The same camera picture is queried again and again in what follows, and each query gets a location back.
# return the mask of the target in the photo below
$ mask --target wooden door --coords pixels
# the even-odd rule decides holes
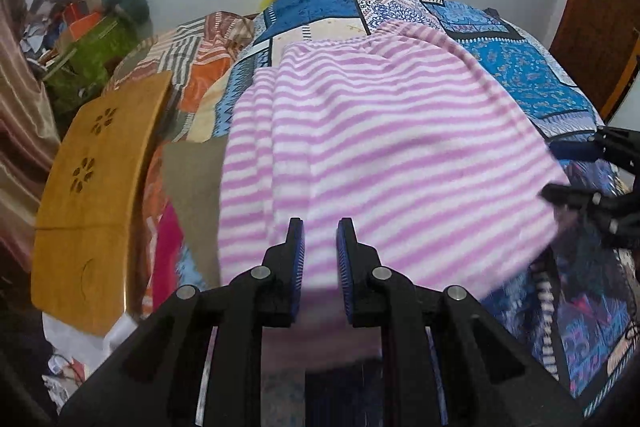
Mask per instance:
[[[640,0],[567,0],[551,54],[601,113],[638,41],[636,28]]]

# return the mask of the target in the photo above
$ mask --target pile of clothes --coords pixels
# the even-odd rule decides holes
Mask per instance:
[[[33,0],[20,47],[49,95],[61,136],[100,95],[148,24],[146,0]]]

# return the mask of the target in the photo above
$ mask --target striped towel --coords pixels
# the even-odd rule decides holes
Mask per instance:
[[[558,232],[538,197],[568,183],[516,102],[444,33],[388,22],[348,41],[296,42],[256,71],[236,103],[221,187],[222,282],[260,264],[305,222],[298,320],[265,331],[266,370],[377,354],[353,330],[338,282],[335,230],[414,283],[476,298],[530,264]]]

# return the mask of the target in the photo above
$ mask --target flower cutout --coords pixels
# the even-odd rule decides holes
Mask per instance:
[[[102,132],[103,127],[110,126],[111,122],[113,122],[113,115],[116,114],[117,110],[117,107],[114,107],[113,109],[111,107],[108,107],[105,110],[104,114],[99,114],[95,119],[94,126],[91,127],[91,133],[95,134],[95,136],[98,136],[98,134]]]
[[[94,158],[83,158],[82,163],[76,170],[73,172],[73,181],[71,182],[71,192],[82,192],[82,187],[86,185],[86,183],[93,177],[95,159]]]

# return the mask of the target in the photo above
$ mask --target metal screw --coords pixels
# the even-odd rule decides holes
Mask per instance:
[[[466,290],[462,286],[449,286],[447,295],[454,301],[462,301],[466,298]]]
[[[371,272],[372,276],[378,279],[379,281],[386,281],[391,277],[391,270],[389,270],[386,266],[378,266],[374,268]]]
[[[175,296],[177,296],[178,299],[182,299],[183,301],[191,299],[191,297],[193,297],[194,295],[196,295],[196,288],[194,288],[190,284],[180,286],[175,291]]]
[[[266,266],[256,266],[251,270],[251,277],[253,277],[254,279],[266,279],[270,275],[271,270],[269,270],[269,268],[267,268]]]

